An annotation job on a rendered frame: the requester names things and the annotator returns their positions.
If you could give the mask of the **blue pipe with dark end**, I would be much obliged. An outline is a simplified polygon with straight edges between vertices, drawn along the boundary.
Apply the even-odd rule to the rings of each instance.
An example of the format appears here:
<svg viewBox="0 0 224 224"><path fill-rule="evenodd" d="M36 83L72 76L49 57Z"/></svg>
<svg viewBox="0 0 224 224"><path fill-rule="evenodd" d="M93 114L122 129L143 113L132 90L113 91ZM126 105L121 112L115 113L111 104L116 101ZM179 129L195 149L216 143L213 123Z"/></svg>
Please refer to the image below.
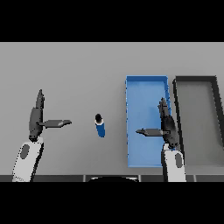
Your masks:
<svg viewBox="0 0 224 224"><path fill-rule="evenodd" d="M105 137L105 127L104 127L104 121L102 119L102 116L100 114L97 114L95 116L94 120L96 130L98 132L99 137Z"/></svg>

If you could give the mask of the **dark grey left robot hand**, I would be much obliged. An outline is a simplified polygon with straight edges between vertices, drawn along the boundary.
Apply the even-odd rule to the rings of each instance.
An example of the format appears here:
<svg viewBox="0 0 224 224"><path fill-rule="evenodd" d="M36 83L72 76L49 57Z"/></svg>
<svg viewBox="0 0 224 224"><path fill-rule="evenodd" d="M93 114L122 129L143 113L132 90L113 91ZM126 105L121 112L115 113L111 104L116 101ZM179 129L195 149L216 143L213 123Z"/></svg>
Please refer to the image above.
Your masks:
<svg viewBox="0 0 224 224"><path fill-rule="evenodd" d="M35 106L31 109L29 121L29 139L37 142L43 132L43 128L62 128L72 122L70 120L44 120L45 96L42 90L38 91Z"/></svg>

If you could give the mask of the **dark grey rectangular bin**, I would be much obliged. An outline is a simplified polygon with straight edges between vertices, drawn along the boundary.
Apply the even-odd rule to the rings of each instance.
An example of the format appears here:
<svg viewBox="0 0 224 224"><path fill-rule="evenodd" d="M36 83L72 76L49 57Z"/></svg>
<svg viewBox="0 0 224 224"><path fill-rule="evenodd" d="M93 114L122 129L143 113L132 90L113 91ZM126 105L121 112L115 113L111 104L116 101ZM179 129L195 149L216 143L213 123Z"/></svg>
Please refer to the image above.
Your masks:
<svg viewBox="0 0 224 224"><path fill-rule="evenodd" d="M224 112L216 76L172 82L180 149L188 167L224 166Z"/></svg>

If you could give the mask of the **blue rectangular bin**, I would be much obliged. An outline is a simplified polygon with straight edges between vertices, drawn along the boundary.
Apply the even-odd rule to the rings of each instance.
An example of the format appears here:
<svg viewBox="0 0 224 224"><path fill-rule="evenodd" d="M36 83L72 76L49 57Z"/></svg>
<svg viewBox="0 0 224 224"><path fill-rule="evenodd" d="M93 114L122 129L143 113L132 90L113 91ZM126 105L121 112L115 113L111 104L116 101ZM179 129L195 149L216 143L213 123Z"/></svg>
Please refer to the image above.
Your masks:
<svg viewBox="0 0 224 224"><path fill-rule="evenodd" d="M158 104L162 98L170 109L170 91L166 75L127 75L126 136L129 168L161 168L161 136L138 134L140 129L161 129Z"/></svg>

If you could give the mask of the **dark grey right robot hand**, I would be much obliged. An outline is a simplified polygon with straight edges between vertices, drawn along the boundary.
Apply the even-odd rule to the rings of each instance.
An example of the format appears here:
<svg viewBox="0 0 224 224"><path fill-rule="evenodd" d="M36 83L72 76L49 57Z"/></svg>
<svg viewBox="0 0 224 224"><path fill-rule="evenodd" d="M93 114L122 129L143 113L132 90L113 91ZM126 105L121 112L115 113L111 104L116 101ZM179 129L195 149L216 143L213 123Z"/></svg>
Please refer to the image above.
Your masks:
<svg viewBox="0 0 224 224"><path fill-rule="evenodd" d="M136 133L145 137L162 137L170 149L179 145L177 129L172 115L169 112L168 104L165 98L162 98L158 104L159 116L161 120L160 129L137 129Z"/></svg>

